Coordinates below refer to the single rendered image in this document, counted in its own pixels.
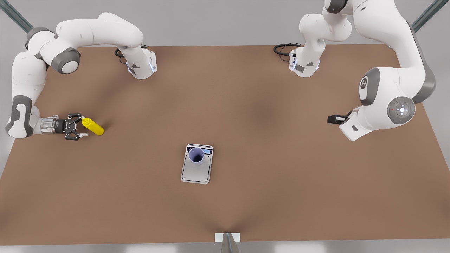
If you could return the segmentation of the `yellow sauce bottle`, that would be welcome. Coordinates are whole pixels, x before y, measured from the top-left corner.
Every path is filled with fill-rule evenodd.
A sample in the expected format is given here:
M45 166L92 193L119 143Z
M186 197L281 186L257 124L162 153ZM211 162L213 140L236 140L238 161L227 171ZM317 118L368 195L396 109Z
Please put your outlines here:
M98 136L101 136L104 133L104 129L88 117L87 122L82 122L82 125Z

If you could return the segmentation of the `lavender cup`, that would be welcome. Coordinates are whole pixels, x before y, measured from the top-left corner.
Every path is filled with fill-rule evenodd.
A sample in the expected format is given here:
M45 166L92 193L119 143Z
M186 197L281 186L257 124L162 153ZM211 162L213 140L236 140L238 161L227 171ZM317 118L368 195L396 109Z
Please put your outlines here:
M205 153L201 148L195 147L189 150L188 158L193 164L201 165L204 162Z

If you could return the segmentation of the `silver kitchen scale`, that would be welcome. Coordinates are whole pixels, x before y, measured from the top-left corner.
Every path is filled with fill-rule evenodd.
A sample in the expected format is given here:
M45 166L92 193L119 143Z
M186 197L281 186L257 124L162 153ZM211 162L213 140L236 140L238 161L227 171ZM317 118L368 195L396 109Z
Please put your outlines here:
M204 162L201 165L193 164L188 158L189 150L195 147L201 148L205 153ZM212 170L213 150L213 147L209 145L187 144L181 180L183 182L207 184Z

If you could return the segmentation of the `silver frame post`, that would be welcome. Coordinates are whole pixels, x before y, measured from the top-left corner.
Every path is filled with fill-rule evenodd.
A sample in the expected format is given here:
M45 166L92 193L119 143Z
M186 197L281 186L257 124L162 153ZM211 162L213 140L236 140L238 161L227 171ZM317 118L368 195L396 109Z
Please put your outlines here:
M0 0L0 9L13 20L24 32L29 33L33 26L7 0Z
M449 0L434 0L423 13L412 23L415 33L421 29Z
M240 253L236 242L241 242L240 233L215 233L215 243L221 243L221 253Z

